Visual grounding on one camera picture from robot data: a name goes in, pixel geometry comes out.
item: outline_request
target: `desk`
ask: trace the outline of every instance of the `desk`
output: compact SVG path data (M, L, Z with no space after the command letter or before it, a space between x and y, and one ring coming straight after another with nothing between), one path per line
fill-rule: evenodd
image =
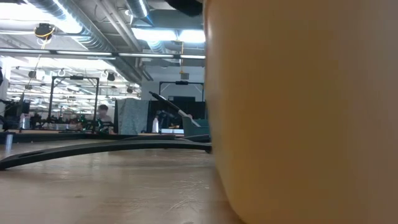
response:
M14 144L12 153L91 142L98 141ZM174 149L103 152L2 171L0 217L4 224L241 224L213 156Z

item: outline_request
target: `ductwork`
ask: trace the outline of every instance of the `ductwork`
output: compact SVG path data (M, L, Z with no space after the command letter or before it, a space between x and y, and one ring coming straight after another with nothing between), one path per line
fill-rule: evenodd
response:
M138 19L149 18L149 5L147 0L125 0L130 13ZM158 54L166 54L166 48L162 41L147 41L149 48Z
M164 47L164 44L162 41L147 41L149 48L154 52L158 54L166 54L166 48Z
M60 21L73 19L82 30L81 37L73 37L77 42L90 51L96 52L115 52L116 49L98 30L93 22L72 0L26 0L28 3L53 15ZM117 57L115 60L107 61L115 66L118 72L129 82L140 83L142 77L136 68L129 65L123 58Z
M149 15L149 5L147 0L125 0L131 14L138 19Z

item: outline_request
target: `person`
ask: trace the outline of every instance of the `person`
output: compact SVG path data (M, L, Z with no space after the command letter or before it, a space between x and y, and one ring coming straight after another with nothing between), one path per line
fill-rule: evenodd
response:
M98 118L100 120L102 120L102 122L111 122L111 123L113 123L112 118L107 115L107 112L108 112L108 106L100 105L98 107ZM105 126L104 129L108 129L108 133L109 134L114 134L113 127Z
M108 112L108 106L100 105L98 107L98 117L99 117L99 119L104 121L104 122L112 122L112 118L106 114L107 112Z

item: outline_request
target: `yellow cup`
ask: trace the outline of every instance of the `yellow cup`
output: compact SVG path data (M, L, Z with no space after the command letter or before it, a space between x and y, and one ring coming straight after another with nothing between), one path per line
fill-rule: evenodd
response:
M216 165L245 222L398 223L397 10L206 1Z

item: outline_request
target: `ceiling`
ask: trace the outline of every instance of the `ceiling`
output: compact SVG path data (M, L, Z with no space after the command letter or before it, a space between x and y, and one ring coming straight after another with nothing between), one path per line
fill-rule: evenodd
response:
M151 41L158 41L164 46L164 51L168 54L190 54L204 55L205 40L203 34L202 16L188 17L179 11L174 10L165 1L148 0L149 16L138 19L131 15L127 9L125 0L107 0L117 11L119 17L123 20L125 26L131 32L123 29L118 22L117 17L112 15L109 5L103 4L104 8L97 6L96 2L104 3L105 0L63 0L60 3L74 4L81 9L83 17L89 20L90 29L100 31L104 41L113 47L117 52L152 52ZM56 30L51 38L51 42L45 44L45 49L54 50L79 50L86 51L87 47L78 41L80 34L64 32L61 24L57 23L53 16L43 12L41 9L30 4L7 4L6 7L0 5L0 47L39 49L42 47L43 40L39 40L33 33L39 23L49 23L56 26ZM184 40L183 45L174 39ZM102 60L96 58L93 60L77 58L40 58L25 57L26 55L16 57L3 55L0 60L8 64L10 72L10 86L7 97L18 100L22 92L25 98L37 103L39 108L45 110L48 107L51 76L80 75L84 77L97 77L100 80L99 103L112 103L114 98L137 98L141 96L140 85L142 82L174 82L181 79L180 71L183 65L183 72L189 73L190 82L204 82L204 60L177 60L177 59L150 59L143 58L136 60L133 58L124 59L136 77L132 82L130 77L125 74L126 70L118 67L118 64L112 60ZM37 70L37 78L29 78L28 73ZM115 81L107 81L108 73L115 74ZM30 84L32 89L26 90L26 85ZM78 87L69 88L67 86L78 85ZM127 93L127 87L133 89L133 93ZM64 96L76 96L81 98L83 107L87 113L92 112L88 108L93 108L92 93L95 92L95 85L89 80L68 80L60 83L55 88L55 101L70 103ZM74 102L71 110L78 108Z

